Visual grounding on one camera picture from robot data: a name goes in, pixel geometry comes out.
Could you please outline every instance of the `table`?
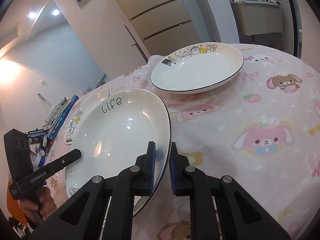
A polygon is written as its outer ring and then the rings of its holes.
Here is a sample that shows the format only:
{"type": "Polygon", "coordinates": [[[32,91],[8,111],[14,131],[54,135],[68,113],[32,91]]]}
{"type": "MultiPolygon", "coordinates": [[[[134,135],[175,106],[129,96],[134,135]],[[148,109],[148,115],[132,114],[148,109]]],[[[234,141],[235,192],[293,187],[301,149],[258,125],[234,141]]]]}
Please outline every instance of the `table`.
{"type": "MultiPolygon", "coordinates": [[[[243,68],[227,84],[205,93],[173,95],[156,89],[150,75],[161,56],[97,90],[113,95],[140,87],[157,93],[170,112],[178,152],[207,175],[232,176],[297,239],[320,207],[320,74],[276,49],[233,46],[244,55],[243,68]]],[[[67,125],[47,163],[68,152],[67,125]]],[[[48,186],[61,206],[67,200],[65,171],[51,177],[48,186]]],[[[189,239],[189,222],[188,197],[173,196],[166,169],[155,195],[133,219],[132,239],[189,239]]]]}

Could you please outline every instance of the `oval plate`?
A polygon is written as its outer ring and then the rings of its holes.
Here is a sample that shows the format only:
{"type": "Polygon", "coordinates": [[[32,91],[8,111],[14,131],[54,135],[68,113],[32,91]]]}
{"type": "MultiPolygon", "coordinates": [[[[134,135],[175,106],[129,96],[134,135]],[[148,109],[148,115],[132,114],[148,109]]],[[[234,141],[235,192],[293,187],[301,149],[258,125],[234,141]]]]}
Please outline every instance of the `oval plate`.
{"type": "Polygon", "coordinates": [[[110,96],[108,90],[97,92],[93,91],[92,93],[95,93],[95,95],[90,94],[91,96],[87,101],[84,103],[76,102],[73,106],[73,110],[76,111],[76,113],[71,120],[68,120],[68,127],[64,133],[65,144],[71,145],[84,119],[86,119],[91,111],[100,105],[102,101],[106,100],[110,96]]]}
{"type": "Polygon", "coordinates": [[[195,94],[222,86],[241,69],[244,58],[235,47],[199,43],[165,57],[151,73],[151,82],[175,94],[195,94]]]}
{"type": "MultiPolygon", "coordinates": [[[[171,145],[169,113],[163,101],[145,89],[121,91],[97,106],[82,123],[71,149],[81,159],[66,167],[66,188],[71,197],[89,179],[117,176],[147,153],[149,141],[156,143],[154,189],[168,162],[171,145]]],[[[150,197],[135,197],[133,214],[150,197]]]]}

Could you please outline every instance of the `stack of books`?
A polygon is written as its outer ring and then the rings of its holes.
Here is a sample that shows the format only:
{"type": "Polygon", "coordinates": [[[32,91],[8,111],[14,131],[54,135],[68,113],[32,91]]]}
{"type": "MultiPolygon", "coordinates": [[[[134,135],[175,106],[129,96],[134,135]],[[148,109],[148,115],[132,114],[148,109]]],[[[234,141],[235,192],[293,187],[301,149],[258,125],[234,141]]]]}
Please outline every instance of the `stack of books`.
{"type": "Polygon", "coordinates": [[[47,137],[50,140],[54,140],[63,125],[64,121],[66,120],[70,110],[72,109],[75,102],[79,99],[78,96],[73,95],[70,96],[67,101],[63,104],[60,112],[56,115],[56,118],[53,120],[51,128],[48,131],[47,137]]]}

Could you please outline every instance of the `pink tablecloth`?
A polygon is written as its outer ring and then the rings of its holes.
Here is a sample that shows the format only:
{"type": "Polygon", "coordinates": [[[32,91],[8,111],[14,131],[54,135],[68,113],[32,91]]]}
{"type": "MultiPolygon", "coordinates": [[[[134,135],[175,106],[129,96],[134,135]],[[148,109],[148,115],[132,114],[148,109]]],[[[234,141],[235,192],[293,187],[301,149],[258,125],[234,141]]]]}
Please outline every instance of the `pink tablecloth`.
{"type": "MultiPolygon", "coordinates": [[[[320,74],[276,49],[234,46],[245,59],[240,73],[205,93],[172,95],[156,89],[150,75],[160,56],[98,90],[113,95],[141,87],[157,93],[169,109],[179,153],[207,175],[235,178],[296,239],[320,207],[320,74]]],[[[47,162],[68,152],[66,127],[47,162]]],[[[62,205],[67,199],[65,171],[48,185],[62,205]]],[[[167,169],[155,195],[133,219],[132,239],[187,239],[189,221],[188,198],[173,196],[167,169]]]]}

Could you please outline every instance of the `blue book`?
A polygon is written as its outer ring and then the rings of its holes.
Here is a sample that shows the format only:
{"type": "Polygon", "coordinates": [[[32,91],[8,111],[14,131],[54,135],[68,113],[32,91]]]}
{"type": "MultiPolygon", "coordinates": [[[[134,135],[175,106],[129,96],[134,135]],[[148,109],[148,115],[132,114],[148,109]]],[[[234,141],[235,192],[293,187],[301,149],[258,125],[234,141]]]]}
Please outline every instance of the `blue book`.
{"type": "Polygon", "coordinates": [[[73,98],[70,101],[70,104],[67,106],[67,108],[61,114],[60,118],[54,123],[54,125],[49,130],[49,133],[48,133],[48,138],[49,139],[54,140],[56,138],[61,126],[63,125],[63,123],[66,120],[66,118],[67,118],[69,112],[71,111],[73,105],[75,104],[75,102],[78,99],[79,99],[78,96],[73,96],[73,98]]]}

